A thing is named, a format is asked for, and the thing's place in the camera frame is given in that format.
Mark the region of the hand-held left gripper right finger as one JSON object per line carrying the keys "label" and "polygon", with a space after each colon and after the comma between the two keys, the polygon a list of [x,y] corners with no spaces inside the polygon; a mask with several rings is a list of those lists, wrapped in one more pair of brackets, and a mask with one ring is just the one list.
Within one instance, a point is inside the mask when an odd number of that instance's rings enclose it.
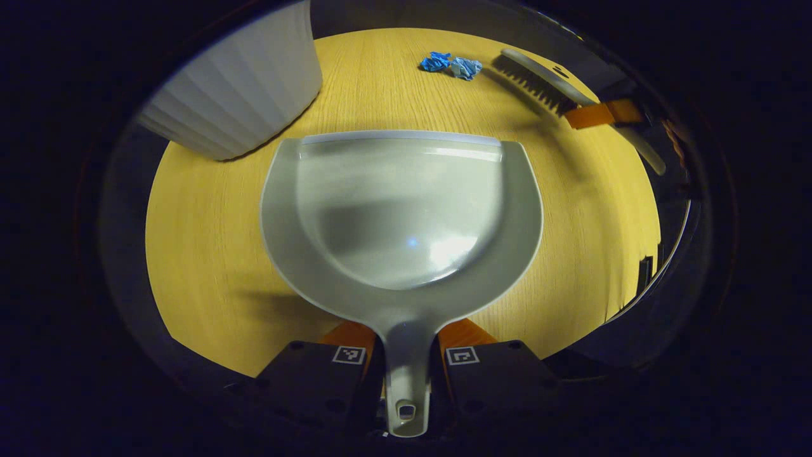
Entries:
{"label": "hand-held left gripper right finger", "polygon": [[559,379],[520,340],[470,319],[437,336],[436,430],[443,439],[519,439],[559,421]]}

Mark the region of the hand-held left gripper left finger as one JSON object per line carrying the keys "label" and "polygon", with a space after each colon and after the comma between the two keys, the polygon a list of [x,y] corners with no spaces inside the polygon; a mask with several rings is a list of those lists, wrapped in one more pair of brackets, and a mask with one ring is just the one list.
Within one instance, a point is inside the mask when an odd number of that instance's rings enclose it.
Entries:
{"label": "hand-held left gripper left finger", "polygon": [[317,342],[289,342],[253,380],[253,397],[307,431],[362,435],[380,422],[383,355],[373,330],[346,321]]}

